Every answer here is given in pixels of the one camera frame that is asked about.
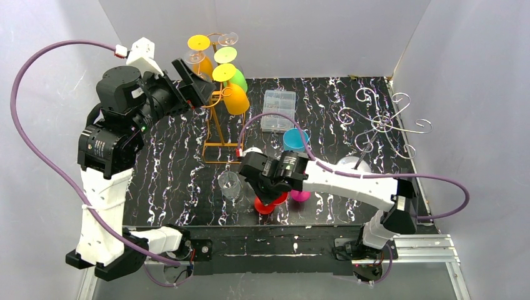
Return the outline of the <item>gold wire glass rack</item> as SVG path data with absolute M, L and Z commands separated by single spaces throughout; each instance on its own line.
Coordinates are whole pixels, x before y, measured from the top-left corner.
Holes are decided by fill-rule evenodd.
M 206 50 L 206 54 L 210 58 L 214 68 L 218 66 L 218 63 L 214 60 L 215 52 L 218 49 L 225 47 L 218 44 L 219 35 L 221 35 L 221 33 L 211 33 L 205 35 L 210 39 L 211 42 L 211 46 Z M 202 146 L 202 160 L 208 164 L 222 164 L 223 162 L 220 160 L 209 159 L 207 155 L 207 150 L 209 148 L 216 148 L 219 151 L 222 151 L 224 149 L 234 150 L 237 144 L 235 142 L 229 142 L 223 136 L 223 128 L 225 128 L 225 125 L 222 125 L 219 122 L 218 114 L 216 112 L 216 108 L 220 106 L 221 102 L 224 101 L 224 98 L 221 96 L 223 86 L 220 82 L 214 81 L 213 79 L 212 81 L 216 85 L 216 90 L 213 92 L 209 104 L 207 106 L 204 106 L 204 109 L 209 110 L 209 118 L 206 121 L 207 134 L 205 137 L 204 144 Z M 239 116 L 242 121 L 245 119 L 245 113 L 235 116 Z

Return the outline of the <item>orange plastic wine glass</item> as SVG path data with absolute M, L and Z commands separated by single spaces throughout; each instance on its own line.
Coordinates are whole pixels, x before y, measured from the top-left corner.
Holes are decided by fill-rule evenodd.
M 214 68 L 212 78 L 222 84 L 221 96 L 229 114 L 244 114 L 250 107 L 246 91 L 248 86 L 242 72 L 231 63 Z

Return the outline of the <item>red plastic wine glass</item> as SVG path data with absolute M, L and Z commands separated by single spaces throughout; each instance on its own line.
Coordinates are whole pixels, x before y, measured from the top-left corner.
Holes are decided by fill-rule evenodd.
M 259 197 L 254 198 L 254 208 L 259 214 L 270 214 L 272 213 L 276 206 L 284 203 L 288 198 L 288 193 L 284 192 L 280 197 L 274 200 L 272 203 L 264 204 Z

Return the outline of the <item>blue plastic wine glass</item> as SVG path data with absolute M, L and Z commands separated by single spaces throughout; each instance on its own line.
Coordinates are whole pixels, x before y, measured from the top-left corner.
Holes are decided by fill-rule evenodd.
M 297 128 L 287 130 L 282 136 L 282 145 L 284 151 L 294 151 L 303 153 L 305 151 L 304 142 L 309 142 L 309 135 L 306 131 L 300 134 Z

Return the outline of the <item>green plastic wine glass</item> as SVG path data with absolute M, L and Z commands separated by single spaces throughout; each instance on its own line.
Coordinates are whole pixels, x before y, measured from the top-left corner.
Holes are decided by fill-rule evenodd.
M 214 54 L 214 60 L 218 63 L 218 66 L 212 72 L 212 79 L 224 85 L 227 83 L 235 84 L 246 93 L 248 91 L 246 78 L 234 65 L 237 55 L 237 50 L 231 46 L 218 49 Z

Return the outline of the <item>magenta plastic wine glass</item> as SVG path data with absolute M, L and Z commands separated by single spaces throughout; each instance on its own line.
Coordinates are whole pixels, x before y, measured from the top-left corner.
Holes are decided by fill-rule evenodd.
M 301 203 L 307 201 L 311 197 L 311 193 L 307 191 L 292 190 L 290 192 L 290 197 L 292 198 L 292 200 Z

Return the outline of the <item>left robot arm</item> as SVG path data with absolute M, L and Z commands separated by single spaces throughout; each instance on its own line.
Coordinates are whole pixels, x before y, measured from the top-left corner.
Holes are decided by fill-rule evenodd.
M 185 259 L 191 250 L 190 232 L 182 227 L 132 231 L 123 226 L 126 192 L 144 134 L 166 116 L 205 106 L 216 89 L 182 59 L 172 64 L 179 82 L 165 71 L 136 66 L 107 70 L 96 85 L 99 105 L 79 137 L 81 236 L 65 260 L 77 269 L 93 268 L 95 276 L 105 281 L 135 273 L 147 258 L 175 253 Z

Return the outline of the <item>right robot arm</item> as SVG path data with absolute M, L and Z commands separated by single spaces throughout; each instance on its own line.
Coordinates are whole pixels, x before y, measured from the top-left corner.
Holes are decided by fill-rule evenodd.
M 357 238 L 333 249 L 338 259 L 377 259 L 391 239 L 417 231 L 417 196 L 411 181 L 325 164 L 294 151 L 284 151 L 278 159 L 249 151 L 238 159 L 239 175 L 265 208 L 292 191 L 328 193 L 375 207 Z

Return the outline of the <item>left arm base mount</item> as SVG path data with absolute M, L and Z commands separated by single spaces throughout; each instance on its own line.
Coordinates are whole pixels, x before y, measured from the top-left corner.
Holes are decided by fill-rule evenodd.
M 184 266 L 176 267 L 176 269 L 180 269 L 180 272 L 174 277 L 174 279 L 163 279 L 163 281 L 159 281 L 150 273 L 148 265 L 144 265 L 144 271 L 147 277 L 154 284 L 164 288 L 177 288 L 193 276 L 195 262 L 208 261 L 211 259 L 210 242 L 196 242 L 188 240 L 184 242 L 183 246 L 184 247 L 180 250 L 166 252 L 164 254 L 166 258 L 174 259 L 180 263 L 184 263 Z

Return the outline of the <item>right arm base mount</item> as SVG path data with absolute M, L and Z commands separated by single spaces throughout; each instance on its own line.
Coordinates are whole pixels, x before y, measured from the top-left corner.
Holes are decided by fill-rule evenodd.
M 371 286 L 389 275 L 393 262 L 399 257 L 394 241 L 387 242 L 382 249 L 373 249 L 348 238 L 335 239 L 331 254 L 338 261 L 352 263 L 357 282 Z

